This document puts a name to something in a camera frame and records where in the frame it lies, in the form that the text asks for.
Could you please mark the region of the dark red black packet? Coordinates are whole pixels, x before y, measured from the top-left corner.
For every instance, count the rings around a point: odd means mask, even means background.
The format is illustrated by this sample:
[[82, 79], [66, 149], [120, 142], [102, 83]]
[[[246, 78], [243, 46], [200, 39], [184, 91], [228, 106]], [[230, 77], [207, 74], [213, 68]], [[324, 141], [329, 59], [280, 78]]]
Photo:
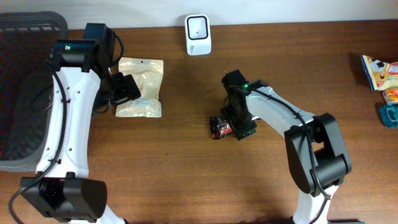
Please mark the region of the dark red black packet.
[[233, 129], [229, 125], [229, 123], [223, 122], [223, 123], [213, 124], [211, 126], [211, 132], [213, 139], [221, 139], [233, 133]]

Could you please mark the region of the beige kraft pouch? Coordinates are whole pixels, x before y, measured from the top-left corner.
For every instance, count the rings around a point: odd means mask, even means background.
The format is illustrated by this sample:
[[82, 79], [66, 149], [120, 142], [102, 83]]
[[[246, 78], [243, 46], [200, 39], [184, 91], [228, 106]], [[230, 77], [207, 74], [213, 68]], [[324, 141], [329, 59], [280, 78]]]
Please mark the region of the beige kraft pouch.
[[119, 61], [118, 68], [124, 76], [132, 75], [141, 97], [118, 105], [116, 117], [161, 118], [162, 105], [159, 101], [159, 91], [164, 76], [164, 61], [123, 57]]

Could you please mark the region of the yellow snack bag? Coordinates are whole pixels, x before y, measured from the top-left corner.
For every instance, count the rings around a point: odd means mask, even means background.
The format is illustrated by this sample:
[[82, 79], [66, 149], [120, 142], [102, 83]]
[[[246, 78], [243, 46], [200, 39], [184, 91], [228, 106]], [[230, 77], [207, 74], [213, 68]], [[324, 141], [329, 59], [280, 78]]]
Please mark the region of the yellow snack bag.
[[386, 63], [367, 55], [361, 56], [361, 62], [371, 91], [397, 87], [397, 62]]

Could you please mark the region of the teal mouthwash bottle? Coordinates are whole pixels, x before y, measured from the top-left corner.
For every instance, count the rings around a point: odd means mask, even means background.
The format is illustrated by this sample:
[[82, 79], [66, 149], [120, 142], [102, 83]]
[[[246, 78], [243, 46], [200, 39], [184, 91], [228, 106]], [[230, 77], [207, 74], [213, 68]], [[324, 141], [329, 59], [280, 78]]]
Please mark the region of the teal mouthwash bottle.
[[388, 128], [397, 127], [397, 105], [384, 105], [379, 109], [383, 125]]

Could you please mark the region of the small orange packet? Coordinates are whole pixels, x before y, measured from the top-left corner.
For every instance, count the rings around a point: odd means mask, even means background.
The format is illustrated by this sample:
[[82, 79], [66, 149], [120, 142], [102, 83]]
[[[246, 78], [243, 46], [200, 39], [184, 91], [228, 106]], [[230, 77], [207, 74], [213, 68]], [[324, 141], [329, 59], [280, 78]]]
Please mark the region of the small orange packet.
[[382, 96], [387, 105], [398, 104], [398, 88], [389, 88], [382, 92]]

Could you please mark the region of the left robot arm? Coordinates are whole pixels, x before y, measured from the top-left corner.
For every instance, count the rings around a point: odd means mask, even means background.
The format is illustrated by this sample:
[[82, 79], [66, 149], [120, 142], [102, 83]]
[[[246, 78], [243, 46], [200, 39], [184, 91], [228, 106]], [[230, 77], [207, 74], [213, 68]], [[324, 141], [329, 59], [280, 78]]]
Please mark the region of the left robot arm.
[[108, 206], [107, 186], [89, 177], [91, 117], [141, 93], [131, 75], [111, 73], [119, 36], [89, 23], [81, 39], [59, 39], [48, 67], [53, 76], [49, 130], [34, 177], [23, 177], [18, 194], [42, 216], [62, 223], [124, 223]]

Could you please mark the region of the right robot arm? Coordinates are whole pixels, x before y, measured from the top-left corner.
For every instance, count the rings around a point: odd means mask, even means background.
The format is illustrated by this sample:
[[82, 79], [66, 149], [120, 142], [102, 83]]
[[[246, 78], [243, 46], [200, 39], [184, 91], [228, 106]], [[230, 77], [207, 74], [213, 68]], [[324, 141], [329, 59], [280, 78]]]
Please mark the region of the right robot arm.
[[242, 140], [265, 121], [284, 139], [289, 172], [299, 189], [290, 223], [328, 223], [333, 195], [352, 170], [337, 120], [329, 113], [315, 115], [280, 97], [263, 80], [247, 81], [239, 70], [221, 80], [227, 92], [222, 117], [210, 117], [213, 139], [234, 134]]

